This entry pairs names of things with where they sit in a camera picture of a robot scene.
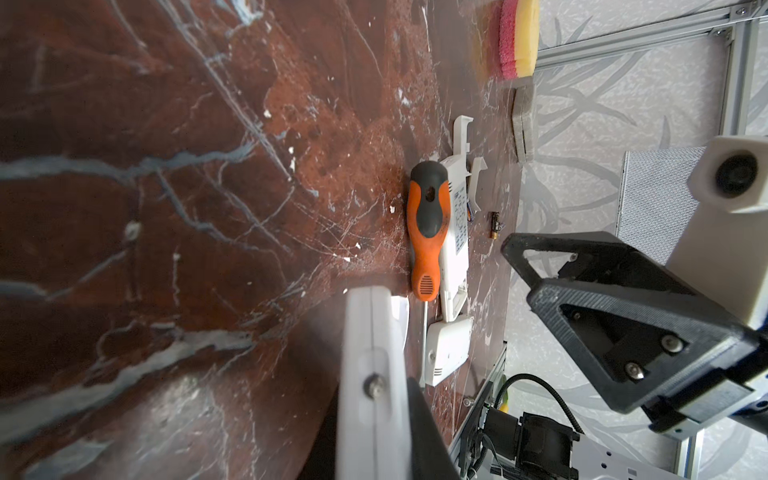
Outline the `yellow smiley sponge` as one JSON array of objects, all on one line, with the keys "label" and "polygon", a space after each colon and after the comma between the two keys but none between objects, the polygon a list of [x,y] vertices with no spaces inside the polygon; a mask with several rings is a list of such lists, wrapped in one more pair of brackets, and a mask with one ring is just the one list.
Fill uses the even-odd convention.
[{"label": "yellow smiley sponge", "polygon": [[539,48],[540,1],[506,0],[499,21],[500,70],[505,80],[533,75]]}]

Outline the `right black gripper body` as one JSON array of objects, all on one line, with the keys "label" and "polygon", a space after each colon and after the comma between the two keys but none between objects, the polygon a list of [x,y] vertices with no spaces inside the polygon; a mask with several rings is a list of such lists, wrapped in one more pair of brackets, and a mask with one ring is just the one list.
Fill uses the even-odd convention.
[{"label": "right black gripper body", "polygon": [[660,435],[694,435],[725,418],[765,435],[767,355],[754,353],[727,370],[715,369],[643,411],[649,429]]}]

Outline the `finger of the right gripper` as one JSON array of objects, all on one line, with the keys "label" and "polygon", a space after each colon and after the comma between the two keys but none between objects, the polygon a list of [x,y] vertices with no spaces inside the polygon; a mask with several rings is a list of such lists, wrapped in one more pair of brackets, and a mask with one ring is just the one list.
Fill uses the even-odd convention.
[{"label": "finger of the right gripper", "polygon": [[540,281],[527,302],[619,413],[670,398],[736,365],[761,341],[698,292]]},{"label": "finger of the right gripper", "polygon": [[[557,286],[580,282],[694,297],[701,295],[665,266],[607,232],[513,233],[505,239],[501,252],[530,288],[529,300],[550,280]],[[528,252],[563,254],[569,259],[555,276],[544,278],[532,266],[526,256]]]}]

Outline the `orange handled screwdriver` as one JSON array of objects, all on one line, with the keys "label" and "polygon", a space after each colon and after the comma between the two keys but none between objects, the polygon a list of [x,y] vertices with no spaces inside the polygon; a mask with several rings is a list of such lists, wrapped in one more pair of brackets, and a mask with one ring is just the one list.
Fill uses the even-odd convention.
[{"label": "orange handled screwdriver", "polygon": [[447,169],[437,161],[418,163],[410,173],[406,220],[413,250],[411,290],[423,304],[421,388],[425,387],[427,377],[429,303],[439,294],[439,256],[447,236],[450,217]]}]

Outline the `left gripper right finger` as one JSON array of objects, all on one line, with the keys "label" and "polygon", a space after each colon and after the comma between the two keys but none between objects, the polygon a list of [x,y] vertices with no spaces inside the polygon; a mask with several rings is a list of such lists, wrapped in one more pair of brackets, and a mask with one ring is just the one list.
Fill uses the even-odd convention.
[{"label": "left gripper right finger", "polygon": [[413,378],[407,379],[411,438],[411,475],[415,480],[459,480],[459,474],[431,414],[429,405]]}]

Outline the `white remote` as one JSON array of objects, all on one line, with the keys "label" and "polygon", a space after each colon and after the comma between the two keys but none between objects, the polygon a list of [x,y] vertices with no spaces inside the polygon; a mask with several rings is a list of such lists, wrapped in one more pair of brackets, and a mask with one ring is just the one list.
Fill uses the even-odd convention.
[{"label": "white remote", "polygon": [[469,231],[466,179],[469,176],[465,154],[447,157],[441,162],[447,169],[451,217],[440,251],[440,300],[443,319],[453,322],[468,298]]},{"label": "white remote", "polygon": [[383,286],[346,295],[337,479],[409,479],[412,442],[403,332]]},{"label": "white remote", "polygon": [[455,321],[439,321],[428,327],[424,373],[426,385],[438,386],[467,361],[473,321],[473,316],[461,315]]}]

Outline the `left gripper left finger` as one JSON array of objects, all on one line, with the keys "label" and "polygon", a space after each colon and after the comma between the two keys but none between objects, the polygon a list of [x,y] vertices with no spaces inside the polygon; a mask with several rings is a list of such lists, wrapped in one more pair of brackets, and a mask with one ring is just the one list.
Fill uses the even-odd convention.
[{"label": "left gripper left finger", "polygon": [[339,389],[336,389],[297,480],[335,479],[338,400]]}]

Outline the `black gold loose battery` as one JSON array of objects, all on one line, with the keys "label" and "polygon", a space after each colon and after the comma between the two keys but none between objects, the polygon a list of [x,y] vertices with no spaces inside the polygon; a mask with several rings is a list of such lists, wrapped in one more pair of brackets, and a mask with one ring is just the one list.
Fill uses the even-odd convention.
[{"label": "black gold loose battery", "polygon": [[490,233],[491,239],[497,239],[502,230],[502,223],[500,220],[500,213],[498,211],[492,211],[490,213]]}]

